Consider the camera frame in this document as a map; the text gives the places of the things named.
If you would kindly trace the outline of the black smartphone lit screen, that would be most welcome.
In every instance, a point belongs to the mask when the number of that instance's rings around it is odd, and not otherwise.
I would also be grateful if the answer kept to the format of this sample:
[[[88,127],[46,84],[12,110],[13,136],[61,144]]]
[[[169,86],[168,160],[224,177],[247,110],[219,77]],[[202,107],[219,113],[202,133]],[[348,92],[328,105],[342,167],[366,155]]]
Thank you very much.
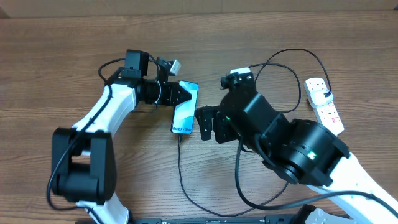
[[[191,134],[198,97],[198,84],[180,80],[178,84],[191,94],[192,98],[178,104],[174,109],[171,132],[174,134]]]

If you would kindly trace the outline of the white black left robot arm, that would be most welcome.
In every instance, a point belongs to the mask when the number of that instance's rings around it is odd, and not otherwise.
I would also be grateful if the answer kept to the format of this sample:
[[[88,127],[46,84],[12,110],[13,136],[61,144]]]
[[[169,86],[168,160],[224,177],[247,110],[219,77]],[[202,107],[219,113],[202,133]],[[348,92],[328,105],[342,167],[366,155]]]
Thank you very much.
[[[130,209],[116,195],[117,170],[113,137],[140,102],[171,106],[171,132],[191,134],[198,84],[170,82],[181,68],[178,60],[154,58],[127,50],[124,65],[103,78],[103,94],[84,118],[52,136],[52,173],[46,190],[48,205],[57,211],[52,195],[72,203],[67,209],[85,210],[94,223],[133,223]]]

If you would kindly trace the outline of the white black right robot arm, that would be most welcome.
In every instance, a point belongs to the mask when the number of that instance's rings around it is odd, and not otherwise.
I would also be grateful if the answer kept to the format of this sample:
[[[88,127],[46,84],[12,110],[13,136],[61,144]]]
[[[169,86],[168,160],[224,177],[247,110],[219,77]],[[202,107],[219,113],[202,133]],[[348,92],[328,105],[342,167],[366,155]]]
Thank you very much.
[[[330,199],[358,223],[396,223],[397,201],[363,169],[348,146],[324,125],[287,120],[257,92],[251,72],[221,79],[227,94],[218,106],[196,110],[201,138],[237,140],[281,179]]]

